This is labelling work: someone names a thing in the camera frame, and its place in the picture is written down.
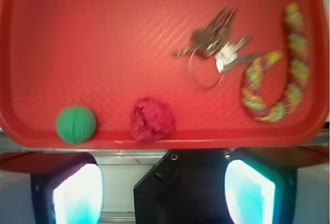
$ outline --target red tray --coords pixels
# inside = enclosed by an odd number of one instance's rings
[[[309,42],[311,76],[298,109],[278,123],[259,123],[240,104],[246,65],[217,87],[196,88],[188,58],[171,52],[188,45],[224,7],[237,9],[230,41],[251,35],[239,53],[280,50],[284,59],[269,72],[262,96],[273,104],[284,90],[288,57],[283,9],[297,2]],[[312,138],[328,113],[328,28],[322,0],[1,0],[0,126],[32,148],[190,149],[294,145]],[[217,77],[213,60],[200,75]],[[130,136],[134,103],[149,96],[168,102],[175,134],[141,144]],[[85,105],[97,118],[93,138],[61,141],[56,117]]]

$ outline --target braided rope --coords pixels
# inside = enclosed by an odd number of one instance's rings
[[[285,27],[288,33],[288,49],[290,51],[289,81],[280,101],[267,107],[258,90],[266,71],[282,57],[274,51],[255,59],[247,68],[242,87],[242,104],[255,120],[277,122],[293,112],[301,103],[303,91],[308,83],[309,68],[307,66],[308,48],[304,37],[304,24],[297,4],[289,4],[285,9]]]

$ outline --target metal key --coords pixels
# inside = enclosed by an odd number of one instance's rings
[[[195,29],[191,35],[194,43],[173,54],[176,57],[192,54],[193,51],[209,57],[219,51],[229,39],[229,27],[234,19],[235,12],[222,10],[205,29]]]
[[[214,57],[216,59],[217,69],[219,73],[228,72],[234,66],[240,63],[250,63],[262,55],[237,55],[237,51],[251,41],[251,37],[245,37],[235,43],[226,43],[223,48],[217,52]]]

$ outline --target bunch of keys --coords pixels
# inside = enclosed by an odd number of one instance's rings
[[[194,42],[191,46],[184,49],[179,49],[174,52],[177,58],[190,55],[189,73],[193,82],[201,88],[212,88],[219,84],[223,73],[229,72],[234,66],[240,63],[250,63],[262,55],[238,55],[237,51],[251,41],[251,37],[242,38],[238,42],[229,43],[230,25],[233,22],[235,11],[229,12],[226,9],[211,21],[205,29],[195,29],[191,35],[191,40]],[[193,56],[199,54],[204,58],[214,56],[218,72],[220,73],[219,80],[210,86],[206,86],[199,82],[193,73]]]

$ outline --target crumpled red fabric ball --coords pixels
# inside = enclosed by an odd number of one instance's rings
[[[157,141],[172,135],[175,130],[175,120],[170,106],[152,98],[143,98],[136,102],[131,121],[131,135],[136,141]]]

